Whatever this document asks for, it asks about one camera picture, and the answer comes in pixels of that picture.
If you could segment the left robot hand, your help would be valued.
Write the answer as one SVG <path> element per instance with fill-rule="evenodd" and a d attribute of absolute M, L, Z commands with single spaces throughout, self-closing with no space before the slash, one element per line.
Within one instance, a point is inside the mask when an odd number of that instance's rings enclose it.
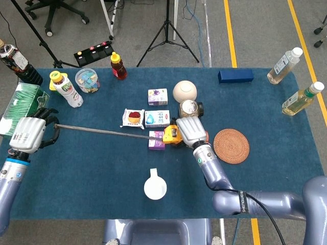
<path fill-rule="evenodd" d="M 59 123 L 58 118 L 53 115 L 54 113 L 57 114 L 58 111 L 54 108 L 42 107 L 29 116 L 21 118 L 9 142 L 8 153 L 11 156 L 20 152 L 33 154 L 38 149 L 54 144 L 60 134 L 59 128 L 54 128 L 54 134 L 50 139 L 43 139 L 46 127 Z"/>

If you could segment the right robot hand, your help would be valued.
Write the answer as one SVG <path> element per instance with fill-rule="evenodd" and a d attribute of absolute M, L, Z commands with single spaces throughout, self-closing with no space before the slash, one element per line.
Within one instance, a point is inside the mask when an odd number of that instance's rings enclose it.
<path fill-rule="evenodd" d="M 198 117 L 173 117 L 171 122 L 178 127 L 182 141 L 187 147 L 193 148 L 196 144 L 207 142 L 207 133 Z"/>

